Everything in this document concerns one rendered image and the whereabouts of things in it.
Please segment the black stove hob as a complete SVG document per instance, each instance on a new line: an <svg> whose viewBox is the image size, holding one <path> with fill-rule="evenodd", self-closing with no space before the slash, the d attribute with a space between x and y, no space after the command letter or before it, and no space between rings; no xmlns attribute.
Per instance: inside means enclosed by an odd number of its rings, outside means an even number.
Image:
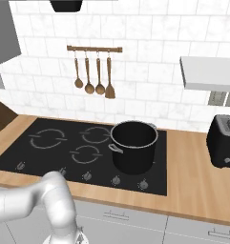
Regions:
<svg viewBox="0 0 230 244"><path fill-rule="evenodd" d="M110 125L38 118L1 155L0 171L42 176L65 168L68 181L134 192L167 194L167 132L158 131L152 168L146 173L128 175L115 167ZM17 170L25 162L23 170ZM89 181L83 174L90 172ZM120 184L112 179L118 176ZM139 188L145 179L146 190Z"/></svg>

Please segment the black cooking pot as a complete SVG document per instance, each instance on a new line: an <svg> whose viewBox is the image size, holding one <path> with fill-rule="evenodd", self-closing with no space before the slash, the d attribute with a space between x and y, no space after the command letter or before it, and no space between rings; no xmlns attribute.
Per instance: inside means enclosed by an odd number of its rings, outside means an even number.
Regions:
<svg viewBox="0 0 230 244"><path fill-rule="evenodd" d="M152 168L156 143L157 127L142 121L124 121L111 129L112 151L115 167L122 173L136 175Z"/></svg>

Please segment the wooden spatula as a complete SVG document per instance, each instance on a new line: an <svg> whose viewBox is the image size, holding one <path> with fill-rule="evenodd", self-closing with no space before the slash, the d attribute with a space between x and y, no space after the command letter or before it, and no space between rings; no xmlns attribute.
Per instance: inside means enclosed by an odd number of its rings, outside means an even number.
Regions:
<svg viewBox="0 0 230 244"><path fill-rule="evenodd" d="M107 72L108 72L108 85L105 91L105 97L115 99L115 89L111 83L111 57L107 57Z"/></svg>

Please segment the wooden ladle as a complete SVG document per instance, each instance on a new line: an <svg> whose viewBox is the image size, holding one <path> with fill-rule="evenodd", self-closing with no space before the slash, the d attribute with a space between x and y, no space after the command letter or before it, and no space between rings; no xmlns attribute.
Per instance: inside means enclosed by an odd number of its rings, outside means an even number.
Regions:
<svg viewBox="0 0 230 244"><path fill-rule="evenodd" d="M102 95L105 93L105 88L101 84L101 74L100 74L100 58L96 58L96 68L97 68L97 85L95 87L95 91L97 94Z"/></svg>

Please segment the small wooden spoon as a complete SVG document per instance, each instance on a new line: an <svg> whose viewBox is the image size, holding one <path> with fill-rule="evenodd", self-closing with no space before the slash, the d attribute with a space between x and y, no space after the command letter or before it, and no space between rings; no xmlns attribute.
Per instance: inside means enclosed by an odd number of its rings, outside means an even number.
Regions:
<svg viewBox="0 0 230 244"><path fill-rule="evenodd" d="M77 56L74 57L74 63L75 63L75 70L76 70L76 79L75 79L75 86L79 89L83 87L83 82L79 77L79 70L78 70L78 59Z"/></svg>

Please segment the grey drawer front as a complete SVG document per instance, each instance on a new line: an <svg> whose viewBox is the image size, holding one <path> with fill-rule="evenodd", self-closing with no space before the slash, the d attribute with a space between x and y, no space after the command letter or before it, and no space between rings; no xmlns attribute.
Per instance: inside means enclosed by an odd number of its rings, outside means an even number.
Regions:
<svg viewBox="0 0 230 244"><path fill-rule="evenodd" d="M230 244L230 240L210 236L208 232L213 228L230 229L230 226L169 216L163 244Z"/></svg>
<svg viewBox="0 0 230 244"><path fill-rule="evenodd" d="M77 223L90 244L162 244L167 217L162 214L75 200ZM128 221L105 217L124 212Z"/></svg>

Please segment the black toaster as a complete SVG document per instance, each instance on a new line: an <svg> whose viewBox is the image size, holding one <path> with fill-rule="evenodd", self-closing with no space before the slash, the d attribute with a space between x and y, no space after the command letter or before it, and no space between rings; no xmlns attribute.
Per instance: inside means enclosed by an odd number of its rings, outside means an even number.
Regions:
<svg viewBox="0 0 230 244"><path fill-rule="evenodd" d="M206 137L212 164L217 168L230 168L230 115L214 116Z"/></svg>

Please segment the wooden knife block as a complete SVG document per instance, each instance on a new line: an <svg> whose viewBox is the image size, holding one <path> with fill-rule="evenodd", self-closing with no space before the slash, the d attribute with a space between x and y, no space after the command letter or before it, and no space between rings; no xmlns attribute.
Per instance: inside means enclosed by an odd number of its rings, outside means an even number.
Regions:
<svg viewBox="0 0 230 244"><path fill-rule="evenodd" d="M12 122L18 114L0 102L0 131Z"/></svg>

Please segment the black hanging lamp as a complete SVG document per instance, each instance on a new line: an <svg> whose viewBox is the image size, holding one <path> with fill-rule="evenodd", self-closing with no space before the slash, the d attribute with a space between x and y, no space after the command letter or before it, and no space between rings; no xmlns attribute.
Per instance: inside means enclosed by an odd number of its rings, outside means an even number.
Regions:
<svg viewBox="0 0 230 244"><path fill-rule="evenodd" d="M51 5L55 12L78 12L83 0L52 0Z"/></svg>

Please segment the grey range hood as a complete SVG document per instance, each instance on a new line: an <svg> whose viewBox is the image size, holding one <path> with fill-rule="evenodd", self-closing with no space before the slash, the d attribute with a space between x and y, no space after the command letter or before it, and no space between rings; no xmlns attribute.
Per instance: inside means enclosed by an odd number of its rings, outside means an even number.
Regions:
<svg viewBox="0 0 230 244"><path fill-rule="evenodd" d="M0 0L0 64L21 54L10 4Z"/></svg>

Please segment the grey cupboard door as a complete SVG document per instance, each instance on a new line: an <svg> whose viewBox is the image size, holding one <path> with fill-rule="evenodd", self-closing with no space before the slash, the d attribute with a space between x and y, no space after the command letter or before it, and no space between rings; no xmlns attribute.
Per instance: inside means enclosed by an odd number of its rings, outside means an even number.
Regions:
<svg viewBox="0 0 230 244"><path fill-rule="evenodd" d="M35 208L26 218L0 223L0 244L43 244L51 232L45 210Z"/></svg>

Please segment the wooden utensil rail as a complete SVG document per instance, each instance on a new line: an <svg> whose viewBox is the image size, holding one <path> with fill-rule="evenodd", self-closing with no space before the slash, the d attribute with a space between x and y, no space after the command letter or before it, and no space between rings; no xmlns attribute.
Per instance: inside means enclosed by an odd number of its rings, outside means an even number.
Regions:
<svg viewBox="0 0 230 244"><path fill-rule="evenodd" d="M116 48L102 48L102 47L77 47L67 46L67 51L94 51L94 52L122 52L122 47Z"/></svg>

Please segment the white wall shelf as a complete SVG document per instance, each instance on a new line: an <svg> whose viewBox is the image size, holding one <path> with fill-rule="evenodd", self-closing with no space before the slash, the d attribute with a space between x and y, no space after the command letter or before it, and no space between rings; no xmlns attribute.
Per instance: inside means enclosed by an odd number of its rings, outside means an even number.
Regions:
<svg viewBox="0 0 230 244"><path fill-rule="evenodd" d="M179 63L186 90L230 92L230 58L181 56Z"/></svg>

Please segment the grey wall socket pair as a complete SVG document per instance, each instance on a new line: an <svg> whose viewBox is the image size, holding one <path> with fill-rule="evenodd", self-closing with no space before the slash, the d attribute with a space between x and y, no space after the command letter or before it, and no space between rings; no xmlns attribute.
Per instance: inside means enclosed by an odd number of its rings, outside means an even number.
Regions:
<svg viewBox="0 0 230 244"><path fill-rule="evenodd" d="M225 106L230 107L230 92L211 91L208 104L210 106Z"/></svg>

